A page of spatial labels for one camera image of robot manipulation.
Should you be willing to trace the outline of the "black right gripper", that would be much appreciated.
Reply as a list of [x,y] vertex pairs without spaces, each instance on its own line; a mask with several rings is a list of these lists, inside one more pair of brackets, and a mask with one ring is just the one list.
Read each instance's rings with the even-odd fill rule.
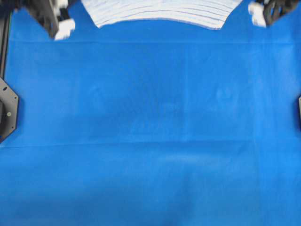
[[248,12],[253,25],[265,28],[293,12],[299,2],[299,0],[256,0],[249,3]]

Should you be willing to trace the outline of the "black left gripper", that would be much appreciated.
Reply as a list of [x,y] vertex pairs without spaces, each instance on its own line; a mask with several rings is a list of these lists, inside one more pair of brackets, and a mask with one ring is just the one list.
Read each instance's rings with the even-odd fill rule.
[[69,0],[14,0],[13,4],[15,9],[26,8],[54,40],[69,38],[76,28],[68,13]]

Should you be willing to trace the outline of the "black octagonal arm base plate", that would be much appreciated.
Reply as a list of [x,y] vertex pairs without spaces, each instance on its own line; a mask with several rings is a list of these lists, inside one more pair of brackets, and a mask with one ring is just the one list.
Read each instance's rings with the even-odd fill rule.
[[16,129],[18,113],[18,95],[0,79],[0,143]]

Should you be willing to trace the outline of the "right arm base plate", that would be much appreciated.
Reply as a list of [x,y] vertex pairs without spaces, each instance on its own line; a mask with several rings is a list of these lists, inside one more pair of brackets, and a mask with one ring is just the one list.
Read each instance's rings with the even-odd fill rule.
[[298,97],[298,117],[299,117],[299,125],[301,126],[301,96]]

